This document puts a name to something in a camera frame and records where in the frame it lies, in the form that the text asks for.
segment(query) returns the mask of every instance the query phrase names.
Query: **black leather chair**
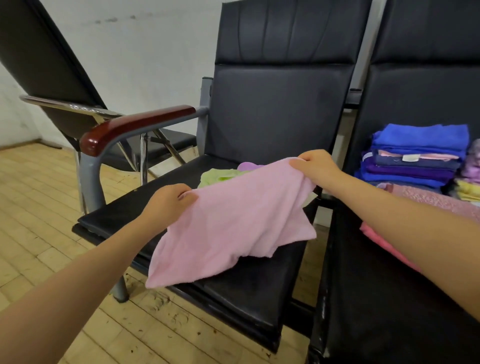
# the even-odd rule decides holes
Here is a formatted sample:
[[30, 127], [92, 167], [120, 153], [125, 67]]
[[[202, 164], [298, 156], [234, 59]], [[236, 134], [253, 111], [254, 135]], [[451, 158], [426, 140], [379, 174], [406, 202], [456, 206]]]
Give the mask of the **black leather chair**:
[[[477, 0], [388, 0], [345, 172], [388, 123], [466, 123], [480, 138], [479, 19]], [[360, 224], [334, 211], [309, 362], [478, 363], [479, 322]]]
[[[223, 4], [215, 76], [208, 106], [113, 119], [81, 140], [81, 176], [92, 211], [73, 231], [99, 244], [136, 218], [160, 187], [196, 188], [211, 168], [270, 163], [309, 150], [331, 150], [348, 93], [370, 0], [244, 0]], [[208, 116], [205, 154], [105, 205], [98, 168], [120, 138]], [[317, 205], [306, 209], [313, 220]], [[132, 266], [148, 272], [160, 236]], [[170, 287], [187, 300], [276, 352], [306, 242], [283, 246], [271, 259], [241, 258], [230, 270]], [[128, 299], [121, 280], [114, 296]], [[295, 302], [298, 313], [308, 307]], [[298, 320], [288, 323], [295, 326]]]
[[[0, 0], [0, 61], [40, 105], [80, 155], [79, 140], [98, 123], [122, 114], [107, 110], [85, 70], [38, 0]], [[196, 146], [194, 135], [162, 129], [121, 140], [103, 163], [119, 170], [146, 172], [177, 150]]]

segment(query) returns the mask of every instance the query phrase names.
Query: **chair seat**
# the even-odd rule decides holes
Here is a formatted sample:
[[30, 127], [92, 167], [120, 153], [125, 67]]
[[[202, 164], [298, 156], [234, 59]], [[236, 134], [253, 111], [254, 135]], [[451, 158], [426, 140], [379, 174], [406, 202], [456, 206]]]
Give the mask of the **chair seat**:
[[[172, 143], [176, 150], [182, 151], [188, 147], [197, 145], [197, 138], [195, 135], [176, 132], [174, 130], [161, 129], [163, 134]], [[156, 137], [153, 132], [148, 133], [151, 137]], [[132, 152], [136, 155], [137, 160], [140, 160], [140, 137], [132, 137], [128, 139], [128, 143], [132, 148]], [[160, 143], [148, 143], [148, 166], [152, 167], [155, 164], [170, 157], [168, 149]], [[107, 164], [118, 170], [133, 171], [130, 164], [125, 159], [122, 151], [118, 146], [113, 146], [105, 155], [102, 163]]]
[[[153, 193], [167, 184], [185, 183], [196, 188], [203, 172], [236, 168], [238, 163], [212, 156], [200, 156], [103, 208], [79, 219], [74, 232], [94, 244], [108, 238], [140, 215]], [[306, 209], [313, 220], [316, 208]], [[134, 268], [146, 273], [153, 250], [162, 234], [155, 237], [135, 259]], [[241, 258], [217, 276], [172, 289], [206, 311], [234, 326], [245, 335], [276, 350], [282, 327], [282, 313], [291, 297], [306, 242], [278, 248], [270, 259]]]
[[327, 344], [351, 363], [478, 363], [480, 323], [366, 238], [345, 206], [328, 247]]

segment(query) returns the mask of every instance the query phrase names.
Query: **hand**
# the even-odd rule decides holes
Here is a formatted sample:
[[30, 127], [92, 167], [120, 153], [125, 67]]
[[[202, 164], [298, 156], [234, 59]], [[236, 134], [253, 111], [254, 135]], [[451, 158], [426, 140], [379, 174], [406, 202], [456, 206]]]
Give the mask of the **hand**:
[[290, 165], [327, 191], [345, 175], [326, 150], [311, 150], [300, 154], [299, 158], [292, 159]]
[[138, 219], [145, 229], [151, 231], [152, 237], [158, 235], [179, 219], [182, 213], [198, 198], [194, 193], [183, 193], [192, 189], [179, 183], [160, 188], [148, 201]]

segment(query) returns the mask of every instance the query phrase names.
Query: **left hand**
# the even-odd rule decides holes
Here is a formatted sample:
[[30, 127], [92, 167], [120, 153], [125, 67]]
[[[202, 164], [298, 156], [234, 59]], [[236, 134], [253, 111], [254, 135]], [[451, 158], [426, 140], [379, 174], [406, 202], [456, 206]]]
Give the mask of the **left hand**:
[[192, 189], [186, 184], [179, 183], [160, 188], [148, 201], [138, 219], [152, 233], [158, 235], [168, 226], [179, 219], [182, 213], [198, 198], [194, 193], [180, 195]]

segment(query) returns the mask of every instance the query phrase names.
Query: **green cloth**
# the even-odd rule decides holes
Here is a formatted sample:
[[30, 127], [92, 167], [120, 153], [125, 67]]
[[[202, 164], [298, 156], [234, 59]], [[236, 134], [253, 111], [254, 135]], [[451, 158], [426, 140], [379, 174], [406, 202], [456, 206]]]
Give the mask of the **green cloth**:
[[231, 180], [234, 177], [242, 176], [250, 172], [249, 170], [245, 172], [240, 172], [239, 170], [216, 170], [212, 168], [208, 172], [202, 173], [200, 177], [200, 184], [198, 188], [210, 186], [215, 183]]

